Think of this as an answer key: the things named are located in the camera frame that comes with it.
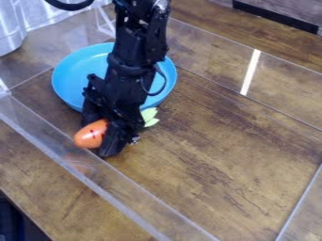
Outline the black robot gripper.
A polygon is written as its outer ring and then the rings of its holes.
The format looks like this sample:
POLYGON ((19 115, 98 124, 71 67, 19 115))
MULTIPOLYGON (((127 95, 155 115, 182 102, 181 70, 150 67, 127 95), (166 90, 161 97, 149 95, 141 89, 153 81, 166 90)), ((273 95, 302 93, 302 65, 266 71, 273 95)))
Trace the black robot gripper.
POLYGON ((154 65, 131 66, 110 54, 107 73, 101 78, 91 73, 89 86, 83 89, 85 103, 81 124, 87 126, 99 120, 109 120, 107 130, 99 146, 99 155, 119 154, 129 144, 139 140, 143 105, 157 74, 154 65))

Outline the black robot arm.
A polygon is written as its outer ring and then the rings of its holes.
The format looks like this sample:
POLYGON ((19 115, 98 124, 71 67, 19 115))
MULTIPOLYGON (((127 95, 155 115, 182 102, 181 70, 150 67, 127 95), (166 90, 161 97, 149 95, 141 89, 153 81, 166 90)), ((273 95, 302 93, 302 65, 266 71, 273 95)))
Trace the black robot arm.
POLYGON ((107 56, 107 73, 89 75, 83 89, 82 124, 109 121, 99 145, 105 157, 118 154, 134 143, 143 129, 141 106, 150 96, 158 63, 169 50, 166 27, 171 0, 113 0, 117 11, 117 41, 107 56))

